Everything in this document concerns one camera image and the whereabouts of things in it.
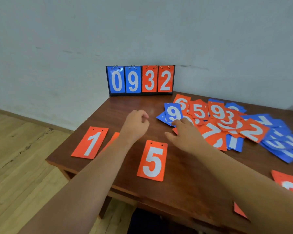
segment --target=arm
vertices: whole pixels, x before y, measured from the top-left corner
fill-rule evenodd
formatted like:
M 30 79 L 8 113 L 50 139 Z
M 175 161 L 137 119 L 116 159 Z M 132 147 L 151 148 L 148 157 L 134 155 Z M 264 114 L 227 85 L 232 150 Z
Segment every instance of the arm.
M 209 145 L 187 119 L 172 124 L 177 126 L 178 136 L 165 132 L 168 140 L 203 163 L 258 230 L 293 233 L 292 192 Z
M 88 234 L 131 146 L 149 127 L 148 114 L 131 112 L 119 137 L 91 161 L 20 230 Z

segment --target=wooden floor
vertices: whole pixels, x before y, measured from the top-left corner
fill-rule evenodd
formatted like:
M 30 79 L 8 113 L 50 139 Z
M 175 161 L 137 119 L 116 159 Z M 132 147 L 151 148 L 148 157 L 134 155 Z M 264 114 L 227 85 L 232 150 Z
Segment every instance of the wooden floor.
M 17 233 L 67 183 L 45 158 L 69 135 L 0 114 L 0 234 Z M 90 233 L 127 233 L 133 211 L 113 199 Z

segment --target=wooden table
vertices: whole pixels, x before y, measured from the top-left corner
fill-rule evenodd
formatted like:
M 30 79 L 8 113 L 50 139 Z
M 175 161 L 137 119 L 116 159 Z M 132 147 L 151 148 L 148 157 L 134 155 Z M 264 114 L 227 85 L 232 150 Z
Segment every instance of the wooden table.
M 180 94 L 191 96 L 192 100 L 208 100 L 203 96 Z M 172 102 L 175 96 L 176 92 L 160 96 L 110 97 L 46 161 L 57 166 L 66 178 L 73 178 L 91 162 L 70 156 L 89 126 L 109 128 L 102 149 L 114 132 L 120 131 L 132 110 L 144 109 L 150 116 L 150 127 L 129 150 L 108 195 L 208 233 L 250 233 L 252 225 L 249 220 L 233 212 L 232 196 L 198 160 L 166 139 L 164 132 L 171 132 L 172 128 L 156 119 L 156 116 L 164 111 L 164 103 Z M 293 131 L 293 111 L 238 104 L 244 106 L 248 114 L 269 113 L 273 118 L 280 118 Z M 163 182 L 137 177 L 146 140 L 168 143 Z M 293 163 L 286 164 L 247 139 L 242 153 L 234 150 L 225 153 L 271 179 L 272 169 L 293 175 Z M 109 200 L 106 199 L 101 214 L 104 214 Z

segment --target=blue card with number 9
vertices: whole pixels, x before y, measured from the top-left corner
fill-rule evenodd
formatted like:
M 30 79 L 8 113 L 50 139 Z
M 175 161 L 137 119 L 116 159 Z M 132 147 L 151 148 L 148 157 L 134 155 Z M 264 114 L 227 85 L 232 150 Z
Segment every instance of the blue card with number 9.
M 125 77 L 123 66 L 108 66 L 108 83 L 111 94 L 125 93 Z
M 180 104 L 164 103 L 164 107 L 167 122 L 173 122 L 174 120 L 183 118 Z
M 125 66 L 126 93 L 141 93 L 141 66 Z

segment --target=gray wall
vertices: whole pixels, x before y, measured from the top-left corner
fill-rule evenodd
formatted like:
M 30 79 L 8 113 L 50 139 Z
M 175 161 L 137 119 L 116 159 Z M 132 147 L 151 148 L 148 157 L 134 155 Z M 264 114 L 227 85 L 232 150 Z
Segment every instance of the gray wall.
M 176 65 L 174 89 L 293 107 L 293 0 L 0 0 L 0 109 L 76 129 L 105 65 Z

